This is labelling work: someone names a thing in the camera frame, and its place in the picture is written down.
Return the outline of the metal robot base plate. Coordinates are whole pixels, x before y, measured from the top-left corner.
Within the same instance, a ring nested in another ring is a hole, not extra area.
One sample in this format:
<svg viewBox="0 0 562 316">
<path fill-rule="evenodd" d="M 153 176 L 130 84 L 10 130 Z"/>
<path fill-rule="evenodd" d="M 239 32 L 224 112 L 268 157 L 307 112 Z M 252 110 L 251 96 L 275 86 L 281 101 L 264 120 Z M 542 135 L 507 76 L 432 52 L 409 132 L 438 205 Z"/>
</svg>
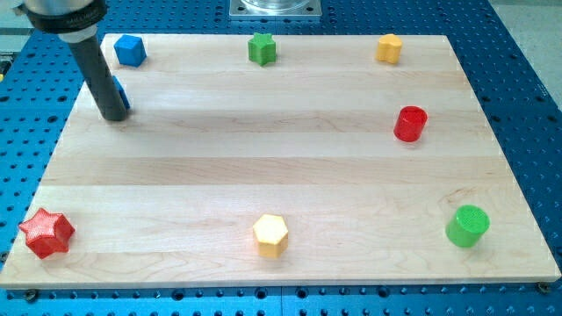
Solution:
<svg viewBox="0 0 562 316">
<path fill-rule="evenodd" d="M 316 18 L 322 15 L 321 0 L 230 0 L 229 16 L 233 18 L 296 17 Z"/>
</svg>

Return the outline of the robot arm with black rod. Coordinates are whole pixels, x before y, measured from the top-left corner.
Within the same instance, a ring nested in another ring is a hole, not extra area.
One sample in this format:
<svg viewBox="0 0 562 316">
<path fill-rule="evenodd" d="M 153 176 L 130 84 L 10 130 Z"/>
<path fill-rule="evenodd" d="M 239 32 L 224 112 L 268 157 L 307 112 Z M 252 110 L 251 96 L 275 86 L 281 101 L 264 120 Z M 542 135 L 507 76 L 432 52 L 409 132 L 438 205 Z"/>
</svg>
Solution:
<svg viewBox="0 0 562 316">
<path fill-rule="evenodd" d="M 122 121 L 127 109 L 97 39 L 105 0 L 15 0 L 5 5 L 27 16 L 32 26 L 66 42 L 103 119 Z"/>
</svg>

